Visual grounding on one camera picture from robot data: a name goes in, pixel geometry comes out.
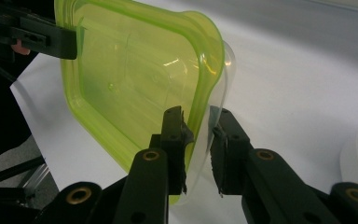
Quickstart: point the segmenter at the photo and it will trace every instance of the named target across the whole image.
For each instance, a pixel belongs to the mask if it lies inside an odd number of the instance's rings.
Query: dark floor
[[[13,148],[1,155],[0,171],[38,156],[40,156],[39,148],[37,147],[34,138],[31,136],[20,147]],[[1,182],[0,187],[18,187],[24,176],[25,174],[14,176],[9,180]],[[51,174],[48,174],[40,186],[36,189],[35,196],[30,201],[30,205],[33,208],[42,209],[54,199],[58,192],[59,191]]]

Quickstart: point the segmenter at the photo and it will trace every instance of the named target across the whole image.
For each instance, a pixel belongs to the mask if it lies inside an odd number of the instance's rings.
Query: clear plastic container
[[[220,113],[211,120],[209,107],[221,107],[227,89],[230,62],[215,25],[198,12],[127,0],[55,0],[55,11],[59,26],[76,30],[77,59],[62,60],[76,119],[128,172],[134,155],[161,132],[163,112],[180,105],[196,140],[185,157],[192,189],[201,166],[189,172],[189,164],[203,164],[212,141],[208,123]]]

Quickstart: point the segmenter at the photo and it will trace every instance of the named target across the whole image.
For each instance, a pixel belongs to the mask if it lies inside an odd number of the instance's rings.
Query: lid
[[[67,103],[125,171],[161,132],[168,108],[182,107],[197,140],[225,59],[207,17],[127,0],[56,0],[55,10],[58,25],[77,36],[77,59],[62,60]]]

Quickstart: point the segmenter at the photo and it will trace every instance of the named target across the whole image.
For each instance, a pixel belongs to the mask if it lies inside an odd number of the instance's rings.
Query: human hand
[[[30,54],[30,52],[31,52],[29,49],[25,49],[25,48],[23,48],[23,47],[21,46],[21,41],[20,41],[20,40],[17,40],[17,44],[12,45],[11,48],[12,48],[15,52],[17,52],[17,53],[19,53],[19,54],[22,54],[22,55],[28,55],[28,54]]]

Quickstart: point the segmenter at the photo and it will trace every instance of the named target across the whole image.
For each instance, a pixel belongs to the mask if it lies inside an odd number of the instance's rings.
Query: white table
[[[322,191],[341,180],[339,152],[358,127],[358,12],[300,0],[143,2],[209,16],[236,55],[225,108],[254,147],[279,152]],[[125,175],[70,114],[57,59],[39,55],[12,91],[59,189]],[[191,197],[171,207],[170,223],[245,222],[240,197],[217,195],[209,162]]]

